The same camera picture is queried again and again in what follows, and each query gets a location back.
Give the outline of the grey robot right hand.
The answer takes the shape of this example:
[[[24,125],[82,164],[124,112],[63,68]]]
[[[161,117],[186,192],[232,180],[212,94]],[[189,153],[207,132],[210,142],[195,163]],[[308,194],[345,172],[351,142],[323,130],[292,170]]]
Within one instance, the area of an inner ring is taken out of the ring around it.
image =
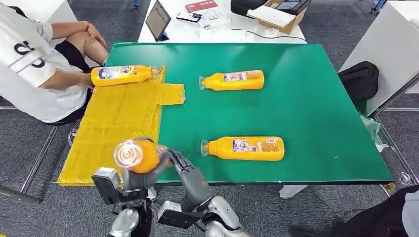
[[[186,189],[186,195],[180,204],[183,210],[192,212],[212,198],[212,189],[204,178],[202,172],[180,152],[168,150],[170,161]]]

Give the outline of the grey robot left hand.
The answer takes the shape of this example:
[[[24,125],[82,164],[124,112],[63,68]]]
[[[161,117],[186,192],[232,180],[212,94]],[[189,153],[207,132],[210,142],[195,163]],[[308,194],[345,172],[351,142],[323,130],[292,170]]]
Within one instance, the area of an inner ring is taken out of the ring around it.
[[[135,173],[131,170],[122,169],[123,190],[125,192],[133,192],[152,187],[158,180],[159,176],[168,169],[171,154],[169,151],[163,153],[160,163],[145,174]]]

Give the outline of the person's right hand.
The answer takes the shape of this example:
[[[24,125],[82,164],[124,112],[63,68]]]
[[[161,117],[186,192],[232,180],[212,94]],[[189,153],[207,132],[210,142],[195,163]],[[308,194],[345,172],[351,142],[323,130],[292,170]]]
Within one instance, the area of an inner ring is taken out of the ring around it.
[[[89,89],[94,89],[94,84],[92,82],[91,79],[91,74],[88,73],[81,73],[80,74],[80,78],[79,78],[79,82],[77,83],[78,86],[82,86],[82,87],[86,87]]]

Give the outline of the person's left hand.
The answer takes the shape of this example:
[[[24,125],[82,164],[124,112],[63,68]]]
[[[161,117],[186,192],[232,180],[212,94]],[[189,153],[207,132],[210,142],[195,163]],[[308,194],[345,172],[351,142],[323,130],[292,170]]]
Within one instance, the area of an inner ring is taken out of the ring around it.
[[[87,23],[87,28],[86,28],[87,33],[90,36],[90,42],[99,42],[104,48],[107,48],[107,44],[105,39],[102,37],[102,35],[98,32],[98,30],[96,29],[96,27],[91,23],[88,22]]]

